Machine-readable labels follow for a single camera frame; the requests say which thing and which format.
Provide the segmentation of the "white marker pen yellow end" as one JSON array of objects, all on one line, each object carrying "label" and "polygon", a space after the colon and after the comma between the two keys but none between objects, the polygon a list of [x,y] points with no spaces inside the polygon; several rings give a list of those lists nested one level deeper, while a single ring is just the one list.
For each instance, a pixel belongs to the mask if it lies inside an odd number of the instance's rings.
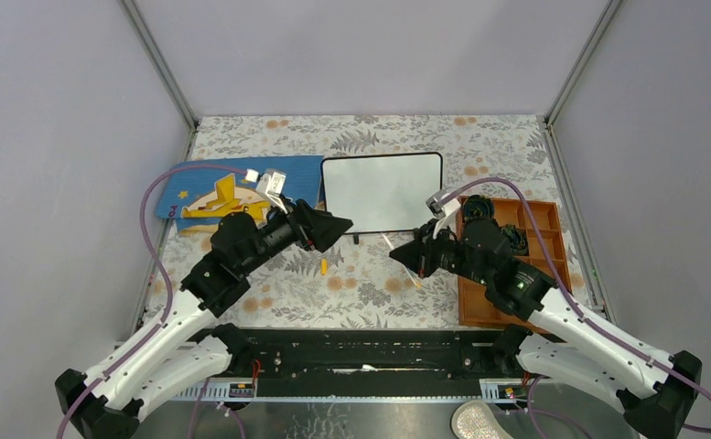
[{"label": "white marker pen yellow end", "polygon": [[[389,248],[389,251],[392,252],[395,249],[395,246],[393,245],[392,241],[389,239],[386,233],[381,234],[383,240],[385,241],[386,245]],[[415,276],[415,274],[410,271],[408,268],[406,268],[404,265],[402,266],[404,272],[408,276],[409,280],[412,282],[415,288],[420,289],[422,287],[419,279]]]}]

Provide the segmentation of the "small black-framed whiteboard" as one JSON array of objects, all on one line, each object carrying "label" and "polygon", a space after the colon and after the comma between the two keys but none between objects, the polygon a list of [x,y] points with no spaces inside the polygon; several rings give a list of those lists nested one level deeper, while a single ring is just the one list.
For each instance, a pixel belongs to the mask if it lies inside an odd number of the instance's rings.
[{"label": "small black-framed whiteboard", "polygon": [[326,211],[351,220],[349,234],[410,231],[430,220],[426,200],[442,188],[443,168],[438,152],[328,157]]}]

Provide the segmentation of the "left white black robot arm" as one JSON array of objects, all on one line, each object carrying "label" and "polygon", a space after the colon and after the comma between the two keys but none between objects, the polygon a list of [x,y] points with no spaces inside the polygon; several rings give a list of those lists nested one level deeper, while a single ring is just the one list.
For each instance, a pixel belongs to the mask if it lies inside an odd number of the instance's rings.
[{"label": "left white black robot arm", "polygon": [[286,248],[325,252],[352,226],[350,219],[286,200],[262,226],[246,212],[230,213],[211,235],[211,249],[167,298],[161,312],[103,361],[55,381],[64,418],[84,438],[129,438],[156,408],[187,387],[250,367],[251,344],[219,318],[249,290],[249,275]]}]

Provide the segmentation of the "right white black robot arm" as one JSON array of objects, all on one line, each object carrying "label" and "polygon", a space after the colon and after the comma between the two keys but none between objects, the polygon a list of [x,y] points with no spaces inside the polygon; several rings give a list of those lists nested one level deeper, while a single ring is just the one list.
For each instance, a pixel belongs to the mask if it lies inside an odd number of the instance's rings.
[{"label": "right white black robot arm", "polygon": [[488,301],[520,320],[491,353],[501,375],[525,370],[559,380],[605,402],[647,438],[683,429],[701,361],[650,346],[567,299],[555,279],[512,255],[496,222],[471,220],[457,237],[430,220],[389,255],[421,278],[442,269],[482,284]]}]

